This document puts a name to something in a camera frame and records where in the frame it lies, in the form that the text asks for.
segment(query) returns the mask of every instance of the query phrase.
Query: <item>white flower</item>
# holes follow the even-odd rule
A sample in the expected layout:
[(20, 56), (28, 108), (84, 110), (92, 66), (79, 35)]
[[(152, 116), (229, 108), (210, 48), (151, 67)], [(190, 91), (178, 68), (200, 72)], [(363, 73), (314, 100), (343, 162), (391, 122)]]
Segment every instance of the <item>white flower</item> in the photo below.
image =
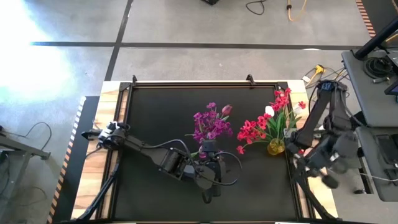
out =
[(297, 103), (296, 105), (293, 106), (293, 113), (295, 115), (299, 115), (300, 113), (303, 113), (304, 109), (302, 109), (299, 104)]
[(274, 109), (271, 106), (266, 106), (266, 113), (271, 115), (272, 117), (275, 115)]

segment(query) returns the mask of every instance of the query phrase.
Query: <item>concrete floor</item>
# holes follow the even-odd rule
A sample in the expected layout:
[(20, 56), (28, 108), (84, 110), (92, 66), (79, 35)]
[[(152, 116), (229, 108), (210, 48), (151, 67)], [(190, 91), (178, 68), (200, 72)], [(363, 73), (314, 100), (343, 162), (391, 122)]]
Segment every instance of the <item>concrete floor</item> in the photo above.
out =
[[(268, 0), (263, 16), (251, 14), (243, 0), (220, 0), (210, 7), (199, 0), (135, 0), (123, 42), (363, 45), (369, 34), (355, 0), (308, 1), (306, 13), (288, 22), (285, 2)], [(294, 14), (303, 0), (294, 1)], [(43, 223), (72, 131), (81, 96), (99, 95), (112, 47), (45, 47), (29, 42), (115, 42), (127, 0), (28, 0), (0, 2), (2, 72), (0, 124), (13, 133), (26, 133), (36, 122), (53, 130), (45, 148), (48, 161), (30, 161), (22, 186), (37, 186), (47, 200), (13, 208), (13, 222)], [(112, 80), (242, 80), (299, 79), (316, 64), (342, 67), (339, 50), (249, 50), (127, 48), (119, 51)], [(348, 107), (359, 110), (350, 88)], [(29, 139), (40, 147), (47, 130), (38, 127)], [(333, 191), (341, 218), (395, 223), (397, 203), (377, 195), (353, 195), (352, 184)], [(21, 202), (41, 198), (28, 190)]]

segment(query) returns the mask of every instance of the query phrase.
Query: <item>yellow vase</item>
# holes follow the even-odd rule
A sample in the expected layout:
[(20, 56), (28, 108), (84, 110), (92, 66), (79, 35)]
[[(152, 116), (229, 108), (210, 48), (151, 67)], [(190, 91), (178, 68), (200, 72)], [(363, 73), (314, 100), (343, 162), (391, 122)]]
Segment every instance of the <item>yellow vase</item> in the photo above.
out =
[(283, 139), (273, 139), (267, 146), (268, 153), (275, 156), (285, 151), (285, 142)]

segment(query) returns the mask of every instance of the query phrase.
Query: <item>table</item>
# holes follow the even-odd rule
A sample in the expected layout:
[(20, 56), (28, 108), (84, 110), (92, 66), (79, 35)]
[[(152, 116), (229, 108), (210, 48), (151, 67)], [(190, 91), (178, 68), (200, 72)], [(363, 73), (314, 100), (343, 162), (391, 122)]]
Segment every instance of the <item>table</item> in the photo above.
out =
[[(371, 52), (368, 57), (383, 57), (384, 51)], [(343, 52), (344, 65), (353, 84), (366, 122), (370, 127), (398, 127), (398, 119), (391, 119), (398, 114), (395, 97), (384, 94), (390, 85), (386, 82), (374, 84), (372, 78), (363, 71), (363, 61), (354, 57), (352, 52)]]
[[(384, 173), (383, 167), (379, 163), (379, 159), (382, 159), (382, 156), (380, 155), (379, 146), (377, 145), (376, 138), (374, 136), (381, 134), (397, 134), (398, 128), (358, 127), (356, 132), (361, 141), (362, 150), (366, 161), (368, 162), (371, 174), (376, 177), (389, 179)], [(384, 180), (373, 179), (373, 181), (381, 200), (385, 202), (398, 202), (398, 187)]]
[[(285, 81), (287, 82), (289, 88), (292, 89), (292, 94), (291, 94), (292, 104), (296, 104), (299, 101), (304, 101), (308, 103), (307, 93), (305, 91), (303, 81), (301, 80), (285, 80)], [(276, 81), (256, 81), (256, 83), (259, 82), (276, 82)], [(112, 121), (114, 119), (115, 111), (119, 112), (119, 120), (124, 118), (124, 109), (126, 107), (125, 105), (127, 102), (127, 96), (123, 95), (123, 97), (119, 99), (123, 103), (121, 104), (122, 105), (121, 108), (116, 108), (119, 86), (120, 82), (104, 82), (103, 89), (101, 91), (101, 97), (99, 99), (98, 109), (95, 116), (95, 123), (100, 128), (104, 128), (109, 123), (109, 121)], [(297, 123), (298, 128), (302, 127), (307, 116), (308, 114), (305, 114), (303, 116), (303, 119)], [(87, 153), (95, 150), (95, 145), (96, 142), (90, 142)], [(101, 187), (102, 176), (104, 173), (103, 167), (106, 162), (107, 153), (109, 152), (99, 151), (96, 154), (93, 154), (92, 157), (87, 158), (87, 160), (85, 161), (78, 188), (78, 193), (75, 200), (75, 206), (72, 213), (72, 218), (80, 216), (84, 212), (85, 208), (94, 199), (95, 195), (98, 193)], [(114, 163), (114, 159), (115, 156), (112, 157), (112, 161), (110, 161), (110, 163)], [(308, 182), (311, 190), (318, 197), (322, 205), (332, 215), (337, 217), (337, 212), (331, 190), (323, 185), (320, 178), (309, 178)], [(111, 192), (112, 190), (108, 191), (107, 196), (104, 200), (104, 205), (102, 207), (102, 211), (104, 212), (101, 215), (102, 217), (107, 216), (106, 211), (109, 210), (109, 206), (111, 203), (110, 202)], [(308, 211), (307, 209), (307, 201), (300, 189), (299, 189), (299, 195), (300, 195), (300, 204), (301, 207), (303, 208), (302, 209), (303, 216), (309, 217), (310, 211)]]

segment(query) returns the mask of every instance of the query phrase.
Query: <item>black tabletop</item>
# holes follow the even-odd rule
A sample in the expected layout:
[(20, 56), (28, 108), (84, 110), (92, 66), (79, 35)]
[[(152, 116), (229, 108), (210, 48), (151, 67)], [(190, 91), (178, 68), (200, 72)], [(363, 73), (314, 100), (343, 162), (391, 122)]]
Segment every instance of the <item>black tabletop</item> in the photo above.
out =
[[(150, 160), (136, 152), (124, 151), (118, 179), (115, 218), (131, 221), (289, 221), (296, 220), (294, 194), (286, 155), (270, 156), (263, 144), (247, 147), (238, 155), (236, 139), (246, 119), (264, 114), (274, 101), (274, 88), (138, 88), (131, 98), (128, 121), (131, 134), (149, 144), (182, 139), (191, 151), (198, 144), (190, 136), (193, 115), (206, 111), (209, 102), (219, 110), (233, 105), (229, 118), (234, 136), (218, 140), (221, 150), (236, 154), (243, 163), (238, 183), (222, 187), (221, 196), (204, 204), (200, 189), (191, 182), (179, 182), (157, 171)], [(238, 165), (226, 158), (230, 182)]]

